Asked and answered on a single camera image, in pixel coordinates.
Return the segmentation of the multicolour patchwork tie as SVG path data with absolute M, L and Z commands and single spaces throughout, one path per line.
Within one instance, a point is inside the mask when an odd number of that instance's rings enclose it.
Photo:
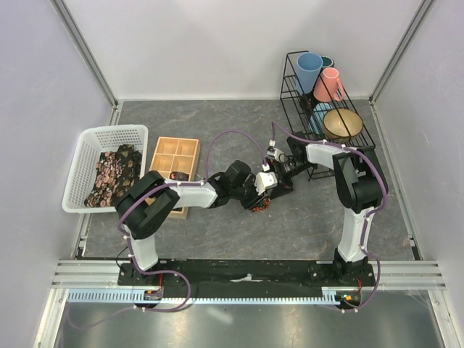
M 264 196 L 259 198 L 250 208 L 249 210 L 252 212 L 261 212 L 269 208 L 270 199 L 268 196 Z

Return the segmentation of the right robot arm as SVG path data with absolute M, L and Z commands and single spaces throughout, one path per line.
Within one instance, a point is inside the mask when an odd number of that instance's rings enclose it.
M 371 220 L 383 209 L 388 185 L 372 146 L 346 147 L 327 141 L 309 141 L 294 134 L 287 138 L 292 155 L 287 156 L 269 141 L 267 157 L 277 186 L 270 198 L 291 193 L 292 178 L 310 167 L 322 165 L 333 171 L 336 193 L 344 207 L 341 240 L 334 251 L 332 276 L 346 286 L 358 278 L 373 280 L 369 274 L 367 241 Z

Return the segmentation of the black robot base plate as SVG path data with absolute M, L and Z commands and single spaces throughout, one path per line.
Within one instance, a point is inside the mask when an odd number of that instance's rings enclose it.
M 203 285 L 236 283 L 357 289 L 376 283 L 373 266 L 366 260 L 356 268 L 346 268 L 340 261 L 161 259 L 152 270 L 174 270 L 184 274 L 191 291 Z

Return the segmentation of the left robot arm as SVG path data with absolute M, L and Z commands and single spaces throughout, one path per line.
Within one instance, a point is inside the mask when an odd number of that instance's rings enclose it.
M 199 207 L 215 209 L 237 200 L 246 210 L 264 207 L 269 190 L 276 187 L 276 174 L 265 171 L 254 175 L 250 167 L 236 160 L 224 172 L 202 181 L 167 179 L 156 170 L 148 172 L 114 202 L 119 215 L 118 228 L 128 240 L 134 277 L 151 285 L 159 277 L 155 233 L 176 209 Z

